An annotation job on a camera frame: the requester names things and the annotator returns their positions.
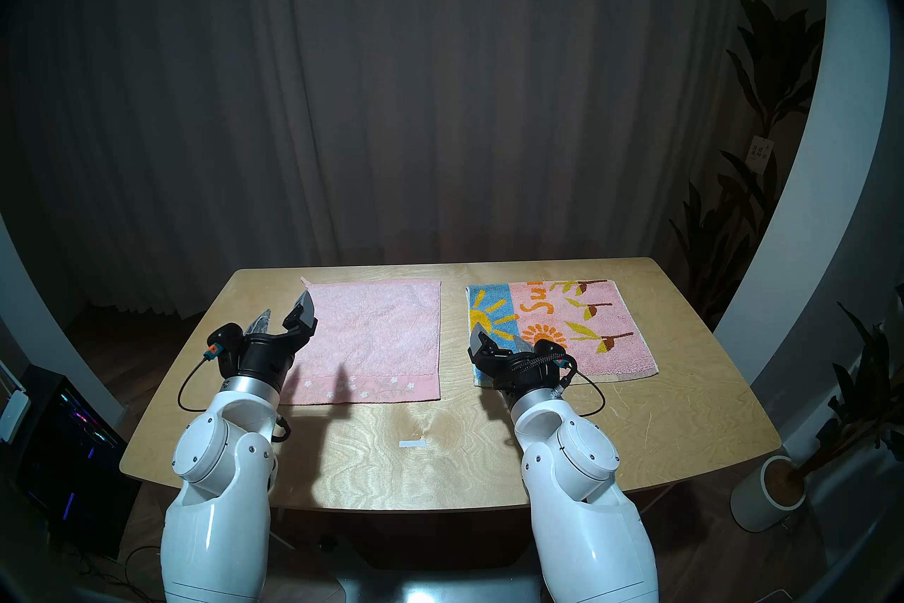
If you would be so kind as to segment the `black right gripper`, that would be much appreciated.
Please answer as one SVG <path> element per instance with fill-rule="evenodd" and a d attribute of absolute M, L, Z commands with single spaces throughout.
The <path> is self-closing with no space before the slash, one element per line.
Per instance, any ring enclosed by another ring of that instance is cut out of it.
<path fill-rule="evenodd" d="M 562 347 L 534 347 L 521 336 L 513 338 L 513 352 L 495 347 L 486 329 L 476 323 L 469 339 L 469 357 L 476 369 L 488 375 L 495 390 L 513 401 L 533 390 L 552 390 L 560 382 Z"/>

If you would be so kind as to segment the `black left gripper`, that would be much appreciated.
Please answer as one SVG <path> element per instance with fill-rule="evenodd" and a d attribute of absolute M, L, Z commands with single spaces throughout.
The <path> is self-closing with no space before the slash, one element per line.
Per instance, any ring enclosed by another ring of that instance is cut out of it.
<path fill-rule="evenodd" d="M 266 309 L 244 332 L 237 359 L 237 376 L 265 382 L 281 393 L 296 353 L 315 334 L 317 319 L 309 291 L 304 291 L 282 326 L 282 335 L 268 335 L 271 310 Z"/>

